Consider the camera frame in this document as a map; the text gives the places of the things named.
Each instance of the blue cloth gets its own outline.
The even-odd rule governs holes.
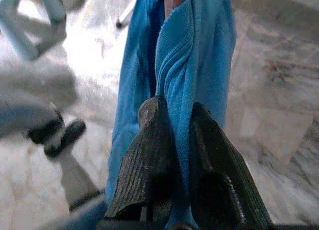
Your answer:
[[[164,0],[137,0],[121,69],[107,201],[115,193],[122,157],[139,131],[140,105],[164,96],[176,141],[181,181],[170,222],[191,221],[188,128],[194,102],[224,124],[235,30],[230,0],[185,0],[164,19]]]

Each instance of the marble floor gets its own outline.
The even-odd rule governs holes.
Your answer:
[[[0,33],[0,85],[54,103],[86,133],[55,161],[20,134],[0,139],[0,229],[37,229],[104,189],[131,0],[62,0],[51,28],[39,0],[11,14],[41,56],[24,62]],[[275,223],[319,223],[319,11],[295,0],[232,0],[237,43],[225,132]]]

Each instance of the blue fabric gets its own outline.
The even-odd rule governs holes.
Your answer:
[[[137,135],[140,105],[164,96],[173,127],[181,181],[170,222],[191,221],[188,128],[194,102],[224,124],[235,28],[229,0],[185,0],[164,20],[164,0],[137,0],[121,69],[117,114],[108,162],[112,201],[122,157]]]

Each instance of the microfiber cloth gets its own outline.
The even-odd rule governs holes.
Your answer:
[[[181,181],[170,223],[192,223],[188,201],[188,130],[194,102],[223,126],[235,27],[230,0],[185,0],[165,20],[164,0],[137,0],[121,69],[106,185],[110,204],[123,156],[138,134],[141,104],[167,101]]]

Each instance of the blue towel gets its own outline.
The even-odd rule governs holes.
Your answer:
[[[139,131],[138,110],[167,100],[181,181],[170,222],[192,222],[188,201],[188,128],[194,102],[224,124],[235,28],[230,0],[185,0],[164,19],[164,0],[137,0],[121,69],[106,195],[115,193],[122,157]]]

